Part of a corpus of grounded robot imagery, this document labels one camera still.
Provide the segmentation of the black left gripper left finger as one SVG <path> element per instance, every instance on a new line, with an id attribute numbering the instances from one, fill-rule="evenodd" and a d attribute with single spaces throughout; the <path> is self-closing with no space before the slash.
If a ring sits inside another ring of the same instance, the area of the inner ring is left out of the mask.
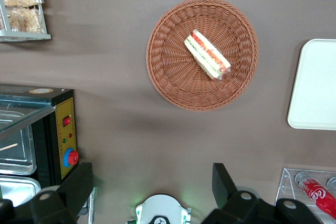
<path id="1" fill-rule="evenodd" d="M 92 190 L 92 164 L 81 163 L 57 190 L 40 191 L 17 207 L 1 200 L 1 223 L 76 223 Z"/>

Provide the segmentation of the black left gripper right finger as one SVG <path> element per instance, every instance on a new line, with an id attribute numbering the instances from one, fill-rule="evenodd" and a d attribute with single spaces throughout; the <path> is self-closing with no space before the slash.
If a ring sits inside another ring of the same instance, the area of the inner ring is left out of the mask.
<path id="1" fill-rule="evenodd" d="M 217 203 L 202 223 L 320 223 L 302 202 L 280 199 L 271 205 L 247 190 L 238 190 L 226 167 L 214 163 L 212 192 Z"/>

